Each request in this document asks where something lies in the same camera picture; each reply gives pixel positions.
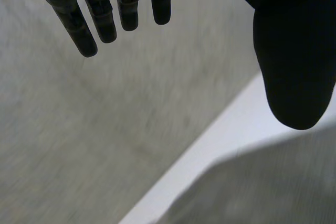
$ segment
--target gray ground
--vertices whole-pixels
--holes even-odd
[[[336,126],[222,162],[157,224],[336,223]]]
[[[44,0],[0,0],[0,223],[118,223],[258,71],[243,0],[150,8],[85,59]]]

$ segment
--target concrete floor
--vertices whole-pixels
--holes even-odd
[[[336,223],[336,125],[205,172],[157,224]]]
[[[258,71],[243,0],[173,0],[163,27],[140,0],[110,45],[79,3],[90,59],[44,0],[0,0],[0,223],[118,223]]]

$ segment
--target black fabric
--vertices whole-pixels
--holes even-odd
[[[295,129],[314,126],[336,81],[336,0],[246,1],[273,114]]]

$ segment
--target floor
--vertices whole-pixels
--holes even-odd
[[[243,0],[172,1],[105,45],[79,0],[85,59],[44,0],[0,0],[0,223],[118,223],[258,72]]]
[[[302,152],[312,151],[314,145],[319,149],[319,155],[306,158],[305,162],[324,162],[323,152],[326,149],[333,149],[336,144],[334,136],[336,133],[336,95],[333,95],[328,109],[326,110],[320,121],[311,129],[306,131],[298,131],[291,129],[281,124],[272,114],[266,99],[264,82],[261,73],[252,79],[252,81],[239,93],[234,101],[210,124],[210,126],[197,138],[197,140],[176,160],[176,162],[166,171],[166,173],[155,183],[155,185],[144,195],[144,197],[132,208],[132,210],[122,219],[119,224],[149,224],[156,223],[160,217],[165,216],[167,222],[173,223],[235,223],[229,220],[223,220],[224,216],[230,214],[222,214],[225,212],[227,201],[222,195],[227,193],[227,189],[221,183],[215,183],[213,176],[210,176],[211,170],[215,164],[222,168],[218,169],[215,174],[221,182],[226,174],[226,163],[228,160],[236,159],[232,167],[237,166],[239,159],[243,158],[245,153],[259,153],[258,150],[265,150],[268,146],[278,143],[289,142],[284,145],[291,145],[291,142],[300,138],[299,146]],[[306,149],[302,147],[304,142],[307,142]],[[300,150],[297,146],[294,147],[294,152],[290,148],[285,148],[282,151],[283,157],[286,155],[294,155],[295,152],[300,156]],[[281,163],[281,155],[276,159],[276,162]],[[259,158],[254,169],[256,175],[251,175],[249,180],[243,182],[243,186],[249,188],[250,181],[257,180],[260,177],[260,170],[263,165],[267,165],[269,159],[265,157],[263,162]],[[250,167],[248,162],[243,162],[243,166]],[[321,173],[321,169],[325,167],[317,167],[317,170],[311,170],[313,173]],[[269,169],[271,174],[276,168]],[[193,188],[203,190],[203,193],[198,193]],[[239,194],[244,188],[237,188],[235,193]],[[201,209],[200,206],[211,206],[208,209]],[[197,212],[204,210],[202,217],[198,216],[193,219],[192,216],[197,216]],[[272,223],[272,220],[267,219],[265,223]]]

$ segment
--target gray concrete surface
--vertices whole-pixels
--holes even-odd
[[[157,224],[336,223],[336,126],[205,172]]]
[[[172,1],[105,45],[79,0],[85,59],[44,0],[0,0],[0,223],[118,223],[258,71],[243,0]]]

